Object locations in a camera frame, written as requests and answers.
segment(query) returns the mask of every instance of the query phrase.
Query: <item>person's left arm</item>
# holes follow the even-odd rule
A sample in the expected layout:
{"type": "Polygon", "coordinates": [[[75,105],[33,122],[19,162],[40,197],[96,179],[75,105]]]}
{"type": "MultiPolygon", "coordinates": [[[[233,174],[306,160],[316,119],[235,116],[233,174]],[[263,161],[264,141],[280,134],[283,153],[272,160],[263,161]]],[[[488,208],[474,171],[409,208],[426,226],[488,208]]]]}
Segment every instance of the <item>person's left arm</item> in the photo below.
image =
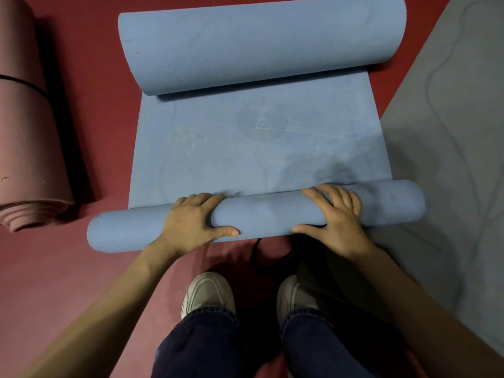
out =
{"type": "Polygon", "coordinates": [[[160,236],[99,299],[72,322],[22,375],[24,378],[108,377],[154,289],[180,256],[233,227],[208,228],[206,217],[224,195],[200,193],[176,201],[160,236]]]}

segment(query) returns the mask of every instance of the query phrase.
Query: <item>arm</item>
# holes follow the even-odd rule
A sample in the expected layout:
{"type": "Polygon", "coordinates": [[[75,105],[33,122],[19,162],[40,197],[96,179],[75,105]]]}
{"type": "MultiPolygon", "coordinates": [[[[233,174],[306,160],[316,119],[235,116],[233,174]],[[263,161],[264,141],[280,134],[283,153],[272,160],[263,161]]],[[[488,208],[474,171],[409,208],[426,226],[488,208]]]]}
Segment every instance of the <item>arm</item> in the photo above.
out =
{"type": "Polygon", "coordinates": [[[504,359],[431,299],[361,228],[362,204],[353,192],[331,185],[303,190],[324,212],[327,226],[301,224],[294,232],[322,241],[350,260],[389,307],[396,327],[431,378],[504,377],[504,359]]]}
{"type": "Polygon", "coordinates": [[[159,280],[175,260],[219,237],[239,234],[233,227],[205,225],[207,215],[224,198],[200,193],[177,200],[160,236],[22,377],[108,377],[159,280]]]}

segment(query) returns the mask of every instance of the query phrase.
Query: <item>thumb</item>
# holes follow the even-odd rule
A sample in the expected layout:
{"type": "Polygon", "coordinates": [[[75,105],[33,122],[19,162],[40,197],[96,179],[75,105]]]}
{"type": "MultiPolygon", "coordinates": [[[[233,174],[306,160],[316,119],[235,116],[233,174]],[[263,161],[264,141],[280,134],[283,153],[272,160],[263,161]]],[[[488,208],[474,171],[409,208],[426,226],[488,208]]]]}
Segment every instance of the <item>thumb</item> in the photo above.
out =
{"type": "Polygon", "coordinates": [[[314,239],[317,239],[319,241],[321,240],[321,229],[317,227],[313,227],[312,225],[307,225],[307,224],[298,224],[294,226],[292,229],[294,233],[302,233],[304,235],[308,235],[313,237],[314,239]]]}
{"type": "Polygon", "coordinates": [[[238,236],[240,231],[238,231],[235,227],[231,227],[229,225],[223,227],[212,228],[210,230],[211,241],[217,240],[220,237],[224,236],[238,236]]]}

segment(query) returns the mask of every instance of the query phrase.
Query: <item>yoga mat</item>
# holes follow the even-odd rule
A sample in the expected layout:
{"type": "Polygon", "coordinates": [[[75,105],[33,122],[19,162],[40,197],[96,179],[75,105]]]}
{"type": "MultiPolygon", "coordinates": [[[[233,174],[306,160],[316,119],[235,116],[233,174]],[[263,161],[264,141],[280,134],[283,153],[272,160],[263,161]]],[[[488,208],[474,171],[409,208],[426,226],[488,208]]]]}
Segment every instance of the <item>yoga mat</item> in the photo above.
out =
{"type": "MultiPolygon", "coordinates": [[[[361,219],[366,226],[414,221],[425,213],[423,193],[410,180],[343,187],[354,190],[362,200],[361,219]]],[[[143,249],[161,233],[170,208],[166,204],[105,212],[90,222],[88,242],[92,248],[107,253],[143,249]]],[[[296,224],[324,225],[325,218],[301,191],[290,191],[230,197],[212,211],[210,222],[216,227],[236,227],[240,231],[238,237],[217,240],[232,241],[287,235],[296,224]]]]}
{"type": "Polygon", "coordinates": [[[403,0],[121,14],[144,91],[129,207],[391,179],[368,73],[356,66],[390,58],[405,24],[403,0]]]}
{"type": "Polygon", "coordinates": [[[73,203],[34,23],[23,0],[0,0],[0,224],[11,232],[73,203]]]}

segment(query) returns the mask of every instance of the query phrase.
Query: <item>pink yoga mat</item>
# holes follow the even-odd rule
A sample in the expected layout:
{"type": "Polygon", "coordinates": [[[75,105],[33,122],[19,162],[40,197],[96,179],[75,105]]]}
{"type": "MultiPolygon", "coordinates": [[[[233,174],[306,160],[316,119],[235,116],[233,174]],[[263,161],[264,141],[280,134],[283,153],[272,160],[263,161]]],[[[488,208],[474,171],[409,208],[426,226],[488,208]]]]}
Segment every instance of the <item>pink yoga mat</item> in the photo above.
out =
{"type": "Polygon", "coordinates": [[[0,78],[15,78],[0,79],[0,224],[11,232],[73,204],[34,23],[25,1],[0,0],[0,78]]]}

